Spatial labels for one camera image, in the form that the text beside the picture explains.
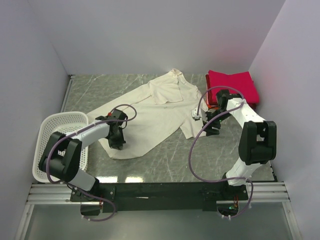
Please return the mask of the cream white t-shirt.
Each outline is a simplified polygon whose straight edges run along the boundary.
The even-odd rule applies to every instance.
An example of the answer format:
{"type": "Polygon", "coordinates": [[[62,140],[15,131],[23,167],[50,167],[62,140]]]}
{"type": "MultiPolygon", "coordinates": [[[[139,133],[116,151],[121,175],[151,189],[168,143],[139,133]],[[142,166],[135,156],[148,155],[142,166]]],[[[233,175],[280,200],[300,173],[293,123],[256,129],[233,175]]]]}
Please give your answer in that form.
{"type": "Polygon", "coordinates": [[[142,157],[177,129],[185,138],[194,138],[203,127],[192,118],[192,111],[208,107],[199,89],[189,83],[183,73],[172,69],[146,84],[92,110],[90,121],[105,116],[113,108],[124,111],[131,119],[123,131],[126,141],[122,150],[111,149],[108,140],[99,140],[108,156],[116,160],[142,157]]]}

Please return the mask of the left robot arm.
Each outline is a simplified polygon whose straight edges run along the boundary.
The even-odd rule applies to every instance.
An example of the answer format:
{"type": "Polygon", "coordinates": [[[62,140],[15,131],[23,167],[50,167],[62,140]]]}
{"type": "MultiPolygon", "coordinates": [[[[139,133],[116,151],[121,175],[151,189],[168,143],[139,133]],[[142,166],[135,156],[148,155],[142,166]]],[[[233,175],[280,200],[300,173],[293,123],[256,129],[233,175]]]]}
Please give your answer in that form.
{"type": "Polygon", "coordinates": [[[38,168],[82,189],[82,195],[88,201],[96,200],[100,195],[100,181],[80,168],[81,152],[100,139],[107,139],[111,149],[121,150],[126,143],[122,124],[127,119],[123,111],[115,109],[107,116],[97,117],[93,127],[83,127],[77,134],[52,133],[38,168]]]}

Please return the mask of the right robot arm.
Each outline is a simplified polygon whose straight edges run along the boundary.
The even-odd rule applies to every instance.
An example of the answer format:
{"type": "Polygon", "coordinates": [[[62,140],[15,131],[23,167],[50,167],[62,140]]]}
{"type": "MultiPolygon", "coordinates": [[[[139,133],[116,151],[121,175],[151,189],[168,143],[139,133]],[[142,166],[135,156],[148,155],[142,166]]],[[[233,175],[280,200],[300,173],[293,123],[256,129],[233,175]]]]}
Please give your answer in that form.
{"type": "Polygon", "coordinates": [[[242,128],[238,145],[238,160],[226,172],[219,187],[222,198],[230,200],[244,189],[246,180],[259,167],[276,157],[277,125],[259,116],[247,103],[244,96],[224,86],[216,94],[218,109],[204,112],[204,131],[207,136],[220,133],[221,122],[233,116],[242,128]]]}

